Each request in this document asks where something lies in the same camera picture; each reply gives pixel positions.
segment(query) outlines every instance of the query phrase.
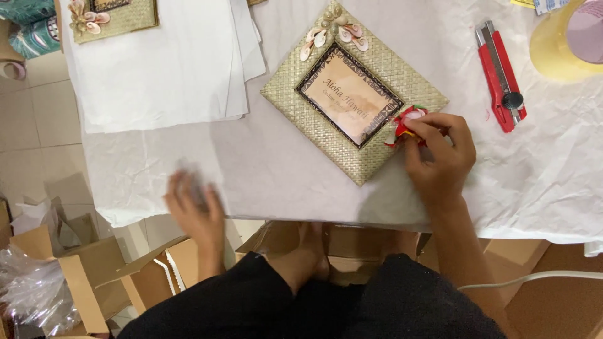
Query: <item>person's left hand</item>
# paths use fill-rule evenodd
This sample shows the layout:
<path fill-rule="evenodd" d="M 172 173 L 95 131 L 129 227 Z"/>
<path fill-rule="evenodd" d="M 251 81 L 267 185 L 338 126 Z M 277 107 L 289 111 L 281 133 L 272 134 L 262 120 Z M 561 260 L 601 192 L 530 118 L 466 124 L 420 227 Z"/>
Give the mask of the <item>person's left hand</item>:
<path fill-rule="evenodd" d="M 185 234 L 190 236 L 200 253 L 222 261 L 224 254 L 224 209 L 211 186 L 203 188 L 208 211 L 202 211 L 191 194 L 192 174 L 177 171 L 169 178 L 168 192 L 163 196 L 169 213 Z"/>

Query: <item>tile floor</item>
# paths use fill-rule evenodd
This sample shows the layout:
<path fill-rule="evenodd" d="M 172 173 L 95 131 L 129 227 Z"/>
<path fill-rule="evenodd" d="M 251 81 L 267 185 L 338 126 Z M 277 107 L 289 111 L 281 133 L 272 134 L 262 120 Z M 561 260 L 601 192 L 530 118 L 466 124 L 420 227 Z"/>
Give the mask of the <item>tile floor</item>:
<path fill-rule="evenodd" d="M 182 235 L 169 215 L 159 215 L 120 229 L 96 212 L 81 144 L 75 94 L 61 52 L 27 61 L 25 81 L 0 78 L 0 194 L 10 203 L 38 203 L 50 198 L 65 220 L 91 214 L 99 237 L 115 235 L 126 261 Z M 263 221 L 229 220 L 227 236 L 239 247 Z M 114 318 L 123 326 L 136 316 L 126 309 Z"/>

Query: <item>hand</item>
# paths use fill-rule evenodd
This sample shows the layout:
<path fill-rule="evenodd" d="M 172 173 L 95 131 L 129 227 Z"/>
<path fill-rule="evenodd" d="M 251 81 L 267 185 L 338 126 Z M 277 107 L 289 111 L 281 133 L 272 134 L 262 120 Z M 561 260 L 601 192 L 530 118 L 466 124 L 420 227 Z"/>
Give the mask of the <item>hand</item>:
<path fill-rule="evenodd" d="M 185 234 L 199 248 L 200 254 L 222 262 L 224 254 L 224 209 L 211 187 L 204 188 L 208 212 L 202 211 L 192 198 L 192 175 L 177 171 L 169 178 L 168 192 L 163 196 L 169 213 Z"/>
<path fill-rule="evenodd" d="M 434 162 L 422 161 L 416 138 L 406 138 L 406 171 L 428 212 L 434 213 L 461 201 L 465 179 L 476 160 L 471 131 L 462 116 L 431 113 L 404 124 L 423 138 Z M 450 146 L 437 128 L 447 128 Z"/>

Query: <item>teal patterned fabric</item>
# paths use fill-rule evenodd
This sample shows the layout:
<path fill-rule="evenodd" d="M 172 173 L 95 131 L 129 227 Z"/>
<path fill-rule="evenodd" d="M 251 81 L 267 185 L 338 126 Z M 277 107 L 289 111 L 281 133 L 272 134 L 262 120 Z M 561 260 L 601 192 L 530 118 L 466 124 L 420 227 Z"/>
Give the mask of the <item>teal patterned fabric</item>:
<path fill-rule="evenodd" d="M 0 16 L 21 26 L 55 14 L 53 0 L 0 0 Z"/>
<path fill-rule="evenodd" d="M 21 26 L 21 30 L 13 33 L 9 41 L 14 50 L 26 59 L 58 51 L 61 44 L 58 40 L 57 16 Z"/>

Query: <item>packing tape roll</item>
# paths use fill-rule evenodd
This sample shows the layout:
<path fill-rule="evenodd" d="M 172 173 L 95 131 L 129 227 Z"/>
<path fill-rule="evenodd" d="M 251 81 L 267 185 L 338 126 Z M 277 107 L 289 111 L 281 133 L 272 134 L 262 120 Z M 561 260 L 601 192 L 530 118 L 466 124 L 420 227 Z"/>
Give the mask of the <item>packing tape roll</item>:
<path fill-rule="evenodd" d="M 25 78 L 25 67 L 18 62 L 0 62 L 0 77 L 23 80 Z"/>
<path fill-rule="evenodd" d="M 603 0 L 570 0 L 549 14 L 532 33 L 530 58 L 556 80 L 603 73 Z"/>

